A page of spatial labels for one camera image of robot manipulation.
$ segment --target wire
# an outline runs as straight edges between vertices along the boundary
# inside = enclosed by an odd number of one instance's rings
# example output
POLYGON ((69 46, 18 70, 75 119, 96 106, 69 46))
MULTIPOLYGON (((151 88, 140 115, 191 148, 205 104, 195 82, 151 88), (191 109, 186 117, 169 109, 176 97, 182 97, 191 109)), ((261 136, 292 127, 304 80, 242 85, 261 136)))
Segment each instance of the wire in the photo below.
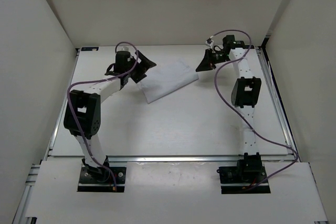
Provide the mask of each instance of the wire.
POLYGON ((134 50, 135 50, 135 54, 136 54, 137 57, 136 57, 136 60, 135 60, 135 63, 134 63, 134 65, 133 65, 133 67, 132 67, 130 70, 128 70, 127 72, 122 73, 122 74, 120 74, 120 75, 118 75, 118 76, 113 76, 113 77, 111 77, 111 78, 106 78, 106 79, 101 79, 101 80, 94 80, 94 81, 79 81, 79 82, 75 82, 75 83, 71 84, 71 85, 68 87, 68 90, 67 90, 67 99, 68 99, 69 108, 70 108, 71 114, 72 114, 72 116, 73 116, 73 119, 75 120, 76 126, 77 126, 77 128, 78 128, 78 130, 79 130, 79 133, 80 133, 81 137, 83 138, 85 147, 86 147, 86 149, 88 150, 88 153, 89 153, 91 159, 92 159, 97 165, 99 165, 100 167, 104 168, 105 170, 107 170, 107 171, 111 174, 112 179, 113 179, 113 184, 114 184, 114 186, 115 186, 115 190, 117 189, 117 181, 115 180, 115 176, 114 176, 114 174, 113 174, 113 171, 112 171, 110 168, 108 168, 107 166, 104 166, 103 164, 100 164, 100 163, 95 159, 95 157, 93 156, 93 154, 92 154, 92 152, 91 152, 91 148, 90 148, 90 146, 89 146, 89 144, 88 144, 88 141, 87 141, 87 139, 86 139, 86 137, 85 137, 84 131, 83 131, 83 129, 82 129, 82 127, 81 127, 81 125, 80 125, 80 123, 79 123, 79 121, 78 121, 78 118, 77 118, 77 116, 76 116, 75 110, 74 110, 74 108, 73 108, 74 106, 72 105, 72 102, 71 102, 71 99, 70 99, 70 92, 71 92, 71 89, 72 89, 74 86, 77 86, 77 85, 81 85, 81 84, 91 84, 91 83, 101 83, 101 82, 105 82, 105 81, 112 81, 112 80, 115 80, 116 78, 120 78, 120 77, 126 76, 126 75, 128 75, 130 72, 132 72, 133 69, 135 68, 135 66, 137 65, 137 61, 138 61, 138 58, 139 58, 139 52, 138 52, 138 49, 137 49, 136 46, 133 45, 132 43, 129 43, 129 42, 126 42, 126 41, 122 41, 122 42, 119 42, 119 43, 116 45, 116 48, 115 48, 115 50, 114 50, 115 53, 117 53, 117 47, 118 47, 120 44, 128 44, 128 45, 132 46, 132 47, 134 48, 134 50))
POLYGON ((285 145, 285 144, 279 144, 279 143, 276 143, 276 142, 274 142, 274 141, 271 141, 271 140, 269 140, 269 139, 267 139, 267 138, 261 136, 261 135, 260 135, 260 134, 259 134, 253 127, 252 127, 252 125, 251 125, 251 124, 244 118, 244 116, 243 116, 238 110, 236 110, 236 109, 235 109, 235 108, 234 108, 234 107, 233 107, 233 106, 232 106, 232 105, 231 105, 231 104, 230 104, 230 103, 223 97, 223 95, 222 95, 221 92, 219 91, 218 84, 217 84, 217 76, 218 76, 219 71, 220 71, 223 67, 225 67, 226 65, 229 65, 229 64, 232 64, 232 63, 235 63, 235 62, 238 62, 238 61, 241 61, 242 59, 244 59, 244 58, 246 57, 246 55, 248 54, 248 52, 250 51, 250 49, 251 49, 251 45, 252 45, 251 37, 250 37, 246 32, 244 32, 244 31, 242 31, 242 30, 237 30, 237 29, 229 29, 229 30, 219 31, 219 32, 215 33, 214 35, 212 35, 212 36, 210 37, 210 39, 212 39, 214 36, 216 36, 216 35, 218 35, 218 34, 225 33, 225 32, 227 32, 227 31, 237 31, 237 32, 239 32, 239 33, 243 33, 243 34, 245 34, 245 35, 248 37, 249 45, 248 45, 247 50, 246 50, 245 53, 243 54, 243 56, 241 56, 239 59, 235 59, 235 60, 228 61, 228 62, 224 63, 223 65, 221 65, 221 66, 217 69, 217 71, 216 71, 216 73, 215 73, 215 80, 214 80, 214 81, 215 81, 215 88, 216 88, 216 91, 217 91, 219 97, 222 99, 222 101, 223 101, 223 102, 224 102, 230 109, 232 109, 234 112, 236 112, 236 114, 239 115, 239 117, 240 117, 241 119, 243 119, 243 121, 250 127, 250 129, 251 129, 257 136, 259 136, 262 140, 264 140, 264 141, 266 141, 266 142, 268 142, 268 143, 271 143, 271 144, 275 144, 275 145, 278 145, 278 146, 287 148, 287 149, 291 150, 291 151, 293 152, 294 156, 295 156, 295 159, 294 159, 289 165, 286 165, 285 167, 283 167, 283 168, 277 170, 276 172, 272 173, 271 175, 268 175, 266 178, 264 178, 264 179, 261 180, 260 182, 256 183, 255 185, 253 185, 253 186, 251 186, 251 187, 249 187, 249 188, 244 189, 244 191, 250 191, 250 190, 256 188, 257 186, 259 186, 260 184, 264 183, 264 182, 265 182, 266 180, 268 180, 270 177, 273 177, 274 175, 276 175, 276 174, 282 172, 283 170, 285 170, 285 169, 287 169, 288 167, 290 167, 290 166, 292 166, 293 164, 295 164, 295 163, 297 162, 297 160, 299 159, 299 154, 298 154, 292 147, 290 147, 290 146, 287 146, 287 145, 285 145))
POLYGON ((257 181, 257 177, 254 178, 254 180, 252 181, 251 184, 249 184, 247 187, 243 187, 242 189, 248 189, 248 188, 250 188, 252 185, 255 184, 256 181, 257 181))
POLYGON ((97 180, 97 182, 99 182, 99 183, 105 183, 106 181, 108 181, 109 180, 109 178, 111 178, 111 175, 110 175, 110 172, 107 172, 107 178, 105 179, 105 180, 103 180, 103 181, 99 181, 99 180, 97 180))

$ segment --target robotic arm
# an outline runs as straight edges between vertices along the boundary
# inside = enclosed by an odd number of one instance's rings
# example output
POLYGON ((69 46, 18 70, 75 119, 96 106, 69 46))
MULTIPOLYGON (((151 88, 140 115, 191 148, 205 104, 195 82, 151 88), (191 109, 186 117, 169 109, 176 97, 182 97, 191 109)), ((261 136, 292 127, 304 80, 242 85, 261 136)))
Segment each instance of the robotic arm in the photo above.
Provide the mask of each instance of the robotic arm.
MULTIPOLYGON (((237 60, 246 50, 244 42, 236 41, 234 35, 224 37, 223 48, 219 50, 214 49, 211 39, 206 44, 209 49, 205 50, 196 72, 213 70, 218 63, 237 60)), ((234 62, 233 65, 237 80, 231 93, 232 106, 254 127, 254 109, 260 93, 261 79, 253 75, 246 58, 234 62)), ((261 181, 266 176, 255 134, 243 119, 240 122, 240 155, 243 159, 238 160, 235 167, 219 168, 222 184, 252 182, 254 179, 261 181)))
MULTIPOLYGON (((138 51, 138 54, 141 62, 137 62, 133 71, 128 75, 112 81, 106 80, 101 83, 96 83, 85 91, 72 90, 70 92, 71 103, 85 133, 91 153, 98 163, 103 164, 106 167, 109 167, 108 159, 103 153, 98 137, 98 131, 101 124, 101 104, 106 98, 121 90, 128 83, 129 78, 135 83, 138 83, 146 77, 145 73, 148 69, 156 66, 155 63, 150 61, 141 52, 138 51)), ((132 66, 134 66, 136 61, 128 52, 127 47, 124 47, 124 50, 122 51, 118 51, 115 56, 116 61, 107 68, 105 79, 126 73, 132 66)), ((69 104, 67 105, 65 112, 64 127, 77 139, 82 148, 84 154, 82 162, 86 168, 86 173, 97 181, 104 180, 105 170, 94 162, 89 155, 83 138, 76 126, 74 117, 71 114, 69 104)))

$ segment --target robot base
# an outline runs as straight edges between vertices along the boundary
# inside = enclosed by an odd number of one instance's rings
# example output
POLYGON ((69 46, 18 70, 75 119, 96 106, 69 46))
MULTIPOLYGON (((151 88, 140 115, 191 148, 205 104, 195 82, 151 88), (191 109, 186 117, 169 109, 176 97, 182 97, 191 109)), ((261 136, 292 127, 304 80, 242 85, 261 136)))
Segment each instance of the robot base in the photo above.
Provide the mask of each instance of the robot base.
POLYGON ((113 179, 108 177, 97 180, 92 177, 85 166, 80 171, 77 191, 104 192, 104 193, 123 193, 125 191, 126 167, 110 167, 117 181, 117 189, 114 190, 113 179))
POLYGON ((269 194, 271 193, 268 181, 260 184, 251 190, 244 191, 244 188, 249 188, 254 184, 262 181, 267 177, 265 168, 262 167, 257 176, 242 179, 239 168, 237 166, 221 166, 217 173, 219 173, 222 194, 269 194))

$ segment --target white cloth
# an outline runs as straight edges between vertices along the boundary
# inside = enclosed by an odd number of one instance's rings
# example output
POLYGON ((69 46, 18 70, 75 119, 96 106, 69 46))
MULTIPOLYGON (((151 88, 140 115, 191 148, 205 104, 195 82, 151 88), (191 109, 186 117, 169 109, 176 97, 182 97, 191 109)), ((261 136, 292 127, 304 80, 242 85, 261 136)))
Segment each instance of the white cloth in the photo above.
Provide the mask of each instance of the white cloth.
POLYGON ((155 67, 146 73, 147 77, 138 83, 147 103, 151 103, 193 81, 198 80, 198 73, 179 59, 173 64, 155 67))

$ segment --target white panel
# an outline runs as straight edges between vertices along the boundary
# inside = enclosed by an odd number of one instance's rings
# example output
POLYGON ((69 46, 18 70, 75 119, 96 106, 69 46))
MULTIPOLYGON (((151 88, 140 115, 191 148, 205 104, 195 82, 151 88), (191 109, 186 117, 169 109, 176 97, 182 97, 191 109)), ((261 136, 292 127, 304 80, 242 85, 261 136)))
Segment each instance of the white panel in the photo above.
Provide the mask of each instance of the white panel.
POLYGON ((242 29, 261 45, 281 0, 51 0, 75 46, 202 44, 242 29))
POLYGON ((301 158, 336 223, 336 2, 292 0, 267 47, 301 158))
MULTIPOLYGON (((271 194, 222 195, 219 163, 128 163, 124 193, 78 193, 78 158, 42 163, 29 203, 37 224, 250 223, 325 221, 307 163, 269 181, 271 194)), ((266 163, 268 174, 284 163, 266 163)))
POLYGON ((75 55, 45 0, 0 0, 0 223, 44 156, 75 55))
MULTIPOLYGON (((140 46, 157 68, 183 59, 193 69, 203 59, 206 46, 140 46)), ((73 82, 99 79, 115 61, 114 47, 82 51, 73 82)), ((247 55, 254 75, 262 79, 255 109, 257 131, 285 144, 284 134, 255 50, 247 55)), ((238 155, 240 118, 219 98, 214 87, 215 71, 200 72, 200 79, 151 104, 130 81, 101 107, 99 137, 107 155, 238 155)), ((232 65, 218 76, 219 88, 231 98, 237 76, 232 65)), ((287 154, 283 147, 257 139, 261 154, 287 154)), ((82 156, 78 142, 60 125, 52 151, 56 156, 82 156)))

